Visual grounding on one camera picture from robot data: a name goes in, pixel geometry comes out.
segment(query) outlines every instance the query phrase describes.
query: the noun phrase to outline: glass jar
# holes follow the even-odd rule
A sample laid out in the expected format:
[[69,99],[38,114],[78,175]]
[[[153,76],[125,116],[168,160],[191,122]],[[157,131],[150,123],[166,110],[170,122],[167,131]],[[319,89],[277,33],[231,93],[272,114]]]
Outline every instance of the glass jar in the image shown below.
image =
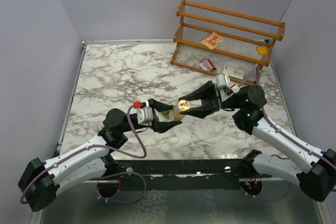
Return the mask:
[[190,109],[190,107],[190,103],[187,100],[179,101],[169,113],[169,119],[171,121],[181,121],[185,117],[185,115],[181,115],[181,112]]

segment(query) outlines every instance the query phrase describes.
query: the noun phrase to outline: jar lid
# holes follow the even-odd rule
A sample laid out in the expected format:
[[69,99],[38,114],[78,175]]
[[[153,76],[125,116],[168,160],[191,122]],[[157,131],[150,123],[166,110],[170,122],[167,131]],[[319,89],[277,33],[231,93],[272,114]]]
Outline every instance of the jar lid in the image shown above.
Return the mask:
[[181,100],[178,102],[178,107],[180,111],[186,111],[190,109],[190,103],[187,100]]

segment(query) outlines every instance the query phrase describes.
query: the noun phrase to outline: wooden shelf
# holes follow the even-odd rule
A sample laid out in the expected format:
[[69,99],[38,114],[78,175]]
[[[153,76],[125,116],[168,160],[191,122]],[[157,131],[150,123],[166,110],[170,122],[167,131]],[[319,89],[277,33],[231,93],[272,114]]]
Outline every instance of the wooden shelf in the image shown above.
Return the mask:
[[[192,6],[195,8],[209,10],[209,11],[213,11],[213,12],[217,12],[217,13],[221,13],[225,15],[234,16],[234,17],[241,18],[241,19],[248,19],[248,20],[252,20],[255,22],[267,24],[270,26],[275,26],[277,28],[277,31],[276,33],[270,33],[269,31],[263,31],[259,29],[250,28],[247,26],[237,25],[237,24],[233,24],[233,23],[229,23],[229,22],[225,22],[225,21],[221,21],[221,20],[217,20],[213,18],[204,17],[201,15],[187,13],[185,11],[186,9],[185,6]],[[269,66],[270,64],[272,49],[273,49],[275,42],[277,40],[281,41],[283,39],[284,33],[285,33],[285,26],[286,26],[285,22],[280,23],[280,22],[276,22],[273,20],[268,20],[264,18],[251,16],[251,15],[232,12],[232,11],[217,8],[217,7],[211,7],[211,6],[202,5],[198,3],[188,2],[186,0],[181,1],[176,14],[177,16],[180,16],[180,24],[176,30],[176,33],[173,39],[174,42],[176,42],[176,50],[171,59],[171,64],[190,68],[190,69],[193,69],[199,72],[212,74],[212,75],[216,75],[217,73],[213,73],[213,72],[206,71],[198,67],[193,67],[193,66],[175,61],[176,55],[178,54],[178,51],[181,45],[186,45],[186,46],[214,52],[220,55],[229,56],[229,57],[243,60],[246,62],[259,64],[259,70],[260,70],[259,77],[260,77],[263,66]],[[185,22],[185,18],[189,18],[191,20],[200,20],[206,24],[211,23],[211,24],[216,24],[219,26],[233,28],[235,30],[240,30],[240,31],[245,31],[245,32],[252,33],[252,34],[261,35],[264,37],[268,37],[270,39],[269,40],[270,42],[266,43],[265,41],[254,40],[251,38],[243,37],[241,35],[226,33],[226,32],[220,31],[220,29],[214,30],[210,27],[200,26],[198,24],[197,25],[190,24],[190,23]],[[207,36],[211,32],[215,32],[224,38],[224,41],[214,49],[209,49],[200,42],[205,36]],[[266,47],[267,53],[265,55],[260,56],[257,53],[257,46]],[[237,78],[231,77],[231,79],[236,82],[241,81]]]

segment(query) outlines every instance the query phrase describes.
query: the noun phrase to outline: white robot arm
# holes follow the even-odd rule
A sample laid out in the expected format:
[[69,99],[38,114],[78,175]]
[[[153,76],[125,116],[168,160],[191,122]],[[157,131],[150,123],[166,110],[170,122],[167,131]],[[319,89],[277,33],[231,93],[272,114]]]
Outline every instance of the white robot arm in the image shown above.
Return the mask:
[[[299,186],[310,198],[324,201],[336,184],[336,152],[331,149],[323,152],[279,127],[263,110],[267,101],[261,86],[240,88],[231,85],[228,76],[223,74],[216,76],[216,82],[209,81],[181,97],[180,100],[202,101],[202,106],[181,114],[205,118],[220,109],[238,109],[233,119],[239,129],[269,143],[289,158],[278,159],[252,151],[243,159],[249,163],[251,172],[282,178]],[[120,167],[110,155],[112,151],[144,158],[146,150],[135,130],[149,127],[164,133],[181,124],[181,121],[160,122],[155,114],[155,110],[167,111],[172,107],[149,99],[146,103],[134,103],[127,114],[118,109],[110,110],[103,121],[103,129],[90,141],[61,156],[44,162],[36,158],[28,163],[18,183],[23,192],[21,202],[28,203],[32,211],[39,211],[72,186],[118,173]],[[130,114],[132,108],[136,108],[137,113]],[[143,156],[120,150],[128,140],[123,133],[130,130],[142,146]]]

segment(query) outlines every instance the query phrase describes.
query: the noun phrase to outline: marble surface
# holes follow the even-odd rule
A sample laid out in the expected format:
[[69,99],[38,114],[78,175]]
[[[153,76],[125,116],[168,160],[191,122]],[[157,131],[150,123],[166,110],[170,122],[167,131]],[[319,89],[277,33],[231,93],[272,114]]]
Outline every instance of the marble surface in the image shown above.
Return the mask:
[[[134,101],[154,98],[175,104],[213,76],[170,65],[175,44],[88,45],[69,114],[61,154],[88,141],[103,127],[112,108],[127,111]],[[223,66],[245,69],[253,64],[207,51],[182,46],[176,60],[186,63],[210,58],[221,72]],[[271,66],[264,68],[260,84],[268,103],[265,110],[281,127],[290,131],[289,121]],[[152,130],[140,134],[148,151],[147,159],[242,158],[250,150],[280,154],[267,143],[239,130],[233,112],[219,111],[205,119],[186,116],[183,123],[159,134]],[[131,132],[124,151],[142,155]],[[130,157],[112,153],[116,159]]]

